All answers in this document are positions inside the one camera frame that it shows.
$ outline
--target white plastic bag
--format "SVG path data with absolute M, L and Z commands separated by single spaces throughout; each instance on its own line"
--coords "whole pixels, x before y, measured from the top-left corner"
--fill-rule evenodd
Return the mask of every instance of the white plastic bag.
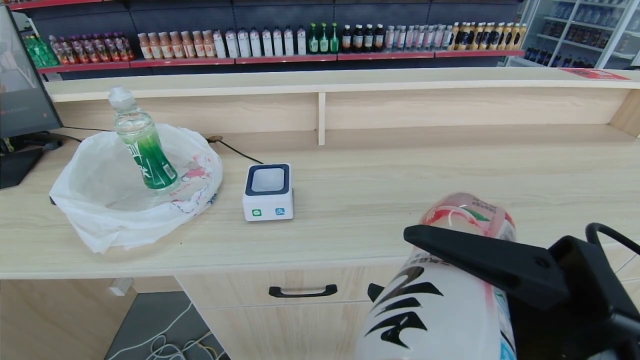
M 222 161 L 200 134 L 156 124 L 180 186 L 157 195 L 118 135 L 85 139 L 49 195 L 93 252 L 154 243 L 208 208 L 222 182 Z

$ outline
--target drawer handle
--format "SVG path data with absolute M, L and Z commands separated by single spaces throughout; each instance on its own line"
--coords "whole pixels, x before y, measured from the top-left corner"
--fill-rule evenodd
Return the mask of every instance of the drawer handle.
M 269 295 L 272 297 L 323 297 L 330 296 L 338 292 L 338 286 L 336 284 L 329 284 L 324 287 L 324 291 L 315 294 L 284 294 L 282 288 L 279 286 L 272 286 L 269 288 Z

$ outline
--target counter top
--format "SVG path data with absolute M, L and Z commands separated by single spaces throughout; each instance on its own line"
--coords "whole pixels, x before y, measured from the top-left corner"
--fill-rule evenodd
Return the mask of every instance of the counter top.
M 463 67 L 135 76 L 53 81 L 54 102 L 104 100 L 122 85 L 137 99 L 210 95 L 300 94 L 495 87 L 640 88 L 640 72 L 607 70 L 630 80 L 587 79 L 560 69 Z
M 244 221 L 251 163 L 222 148 L 216 202 L 153 245 L 92 253 L 49 203 L 76 145 L 45 154 L 23 183 L 0 191 L 0 279 L 138 277 L 309 264 L 398 261 L 402 231 L 432 203 L 467 191 L 504 206 L 518 241 L 583 237 L 592 221 L 640 239 L 636 139 L 607 125 L 460 126 L 236 134 L 225 140 L 266 163 L 292 165 L 295 218 Z M 602 239 L 604 243 L 611 239 Z

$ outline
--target gray floor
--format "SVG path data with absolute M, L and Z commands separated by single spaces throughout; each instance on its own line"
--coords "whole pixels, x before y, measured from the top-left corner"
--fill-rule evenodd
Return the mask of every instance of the gray floor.
M 189 298 L 181 291 L 138 294 L 105 359 L 109 359 L 123 348 L 137 345 L 165 330 L 189 306 L 189 303 Z M 167 343 L 182 348 L 187 341 L 197 340 L 207 331 L 209 328 L 198 311 L 191 306 L 191 309 L 165 335 Z M 222 352 L 222 347 L 213 335 L 202 340 L 201 344 L 216 349 L 218 354 Z M 151 354 L 150 346 L 150 343 L 147 343 L 141 347 L 122 352 L 114 360 L 145 360 Z M 164 354 L 170 354 L 171 351 L 167 350 Z M 187 350 L 185 355 L 189 360 L 211 360 L 205 350 L 196 345 Z M 225 354 L 221 359 L 228 359 L 228 357 Z

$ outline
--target green label bottle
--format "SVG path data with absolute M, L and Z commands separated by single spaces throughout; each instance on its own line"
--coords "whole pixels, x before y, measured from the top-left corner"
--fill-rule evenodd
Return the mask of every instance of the green label bottle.
M 309 53 L 318 53 L 318 37 L 316 35 L 316 24 L 311 23 L 311 32 L 309 34 Z
M 326 24 L 320 24 L 322 26 L 322 37 L 320 38 L 320 53 L 326 54 L 329 52 L 329 38 L 326 37 Z
M 331 24 L 331 26 L 333 28 L 333 35 L 331 36 L 331 40 L 329 41 L 329 48 L 332 54 L 337 54 L 338 48 L 340 47 L 340 41 L 338 41 L 338 30 L 337 30 L 338 24 L 334 22 L 333 24 Z

